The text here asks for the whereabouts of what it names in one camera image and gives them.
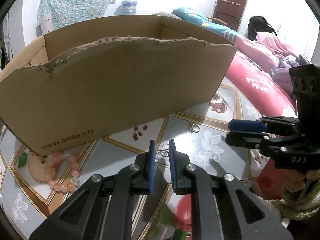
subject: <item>human hand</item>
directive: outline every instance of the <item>human hand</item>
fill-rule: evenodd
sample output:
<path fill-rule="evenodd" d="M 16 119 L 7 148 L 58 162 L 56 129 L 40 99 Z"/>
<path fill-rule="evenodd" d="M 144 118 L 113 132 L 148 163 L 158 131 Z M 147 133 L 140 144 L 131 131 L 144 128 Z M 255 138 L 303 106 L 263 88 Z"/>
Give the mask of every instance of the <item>human hand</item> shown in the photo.
<path fill-rule="evenodd" d="M 310 170 L 307 171 L 306 174 L 297 170 L 285 170 L 285 172 L 284 186 L 290 192 L 297 192 L 304 189 L 306 184 L 303 180 L 305 178 L 311 179 L 312 181 L 316 181 L 320 178 L 320 170 Z"/>

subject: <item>black hair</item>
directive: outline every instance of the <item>black hair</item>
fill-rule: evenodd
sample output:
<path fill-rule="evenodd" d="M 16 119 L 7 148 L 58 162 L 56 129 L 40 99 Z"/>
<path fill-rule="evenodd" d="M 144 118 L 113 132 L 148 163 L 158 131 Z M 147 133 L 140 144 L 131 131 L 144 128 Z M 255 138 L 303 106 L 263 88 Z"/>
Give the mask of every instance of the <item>black hair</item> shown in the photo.
<path fill-rule="evenodd" d="M 256 41 L 257 32 L 274 33 L 277 36 L 276 31 L 263 16 L 252 16 L 250 18 L 250 22 L 248 24 L 248 39 Z"/>

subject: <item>door frame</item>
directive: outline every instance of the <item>door frame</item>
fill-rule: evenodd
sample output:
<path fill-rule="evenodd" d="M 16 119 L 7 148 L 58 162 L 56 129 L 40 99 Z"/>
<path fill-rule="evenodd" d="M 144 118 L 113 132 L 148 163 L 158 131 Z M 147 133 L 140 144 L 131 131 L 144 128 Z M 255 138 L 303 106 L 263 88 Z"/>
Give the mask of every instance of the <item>door frame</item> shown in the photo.
<path fill-rule="evenodd" d="M 243 11 L 242 11 L 242 15 L 241 15 L 241 18 L 240 18 L 240 22 L 242 21 L 242 16 L 243 16 L 243 14 L 244 14 L 244 10 L 246 9 L 246 6 L 247 6 L 247 1 L 248 0 L 245 0 L 245 4 L 244 4 L 244 8 L 243 8 Z M 216 2 L 215 2 L 215 4 L 214 4 L 214 8 L 213 8 L 213 10 L 212 10 L 212 14 L 211 14 L 211 17 L 213 17 L 214 16 L 214 14 L 216 13 L 216 11 L 217 11 L 217 8 L 218 8 L 218 2 L 219 2 L 219 0 L 216 0 Z"/>

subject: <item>brown wooden door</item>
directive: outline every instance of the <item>brown wooden door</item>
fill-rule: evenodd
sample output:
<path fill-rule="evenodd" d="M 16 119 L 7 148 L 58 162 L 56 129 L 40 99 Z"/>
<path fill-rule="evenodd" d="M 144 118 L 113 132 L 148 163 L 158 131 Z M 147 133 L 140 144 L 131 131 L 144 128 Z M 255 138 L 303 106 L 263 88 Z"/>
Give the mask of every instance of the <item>brown wooden door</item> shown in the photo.
<path fill-rule="evenodd" d="M 218 0 L 214 9 L 214 18 L 228 24 L 228 27 L 237 31 L 247 0 Z"/>

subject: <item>screw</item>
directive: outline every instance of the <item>screw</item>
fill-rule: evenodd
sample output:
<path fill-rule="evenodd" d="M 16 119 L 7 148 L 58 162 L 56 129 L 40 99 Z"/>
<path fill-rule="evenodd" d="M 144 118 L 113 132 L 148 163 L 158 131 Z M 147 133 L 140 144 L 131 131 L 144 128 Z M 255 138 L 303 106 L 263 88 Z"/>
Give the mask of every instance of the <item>screw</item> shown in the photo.
<path fill-rule="evenodd" d="M 99 182 L 101 180 L 101 175 L 100 174 L 94 174 L 91 176 L 91 180 L 93 182 Z"/>
<path fill-rule="evenodd" d="M 234 178 L 235 177 L 230 173 L 227 173 L 227 174 L 224 175 L 224 179 L 227 180 L 227 181 L 233 181 Z"/>
<path fill-rule="evenodd" d="M 186 168 L 188 171 L 194 171 L 196 169 L 196 166 L 194 164 L 188 164 Z"/>
<path fill-rule="evenodd" d="M 132 171 L 137 171 L 140 169 L 140 166 L 138 164 L 131 164 L 129 166 L 129 169 L 132 170 Z"/>

